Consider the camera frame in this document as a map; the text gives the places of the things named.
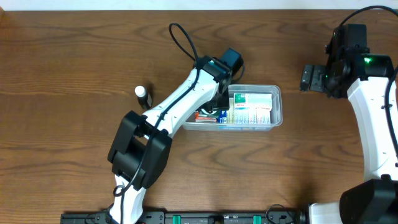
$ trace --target white wall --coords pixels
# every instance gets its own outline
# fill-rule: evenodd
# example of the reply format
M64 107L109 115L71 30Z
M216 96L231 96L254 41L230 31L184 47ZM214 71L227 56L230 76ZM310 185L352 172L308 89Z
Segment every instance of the white wall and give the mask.
M398 0L0 0L5 11L360 9L375 4L398 8Z

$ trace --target green tape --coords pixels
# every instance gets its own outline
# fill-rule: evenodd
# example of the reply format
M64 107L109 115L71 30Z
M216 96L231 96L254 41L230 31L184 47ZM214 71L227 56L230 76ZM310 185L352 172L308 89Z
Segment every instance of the green tape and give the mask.
M253 216L253 224L261 224L261 216L259 215Z
M181 216L173 215L173 224L181 224Z

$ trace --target white bottle cap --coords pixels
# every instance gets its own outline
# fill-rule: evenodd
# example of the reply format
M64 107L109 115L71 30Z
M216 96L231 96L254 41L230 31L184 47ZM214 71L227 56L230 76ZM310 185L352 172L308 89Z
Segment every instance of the white bottle cap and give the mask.
M137 86L135 92L138 97L144 97L146 94L145 88L143 86Z

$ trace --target tabletop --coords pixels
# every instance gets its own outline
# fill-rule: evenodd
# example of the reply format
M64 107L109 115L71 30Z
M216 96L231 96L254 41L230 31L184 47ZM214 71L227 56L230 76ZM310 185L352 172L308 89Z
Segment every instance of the tabletop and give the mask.
M348 100L302 93L305 64L325 64L332 30L352 11L63 11L0 16L0 222L59 223L114 200L106 157L122 117L143 113L134 94L152 83L154 104L192 61L169 36L180 23L199 55L242 53L240 83L277 85L284 121L269 132L180 128L146 208L168 211L304 209L363 181L363 153ZM368 26L372 53L398 60L398 23L384 11ZM177 38L188 47L183 35Z

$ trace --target gray plastic box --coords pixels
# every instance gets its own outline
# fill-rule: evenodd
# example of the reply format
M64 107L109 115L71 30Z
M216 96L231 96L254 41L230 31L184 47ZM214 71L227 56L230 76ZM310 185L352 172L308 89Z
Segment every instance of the gray plastic box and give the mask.
M196 131L269 131L283 122L282 96L280 88L275 85L230 85L229 97L234 93L268 93L272 95L271 123L270 124L223 124L223 123L197 123L195 115L191 115L182 124L186 130Z

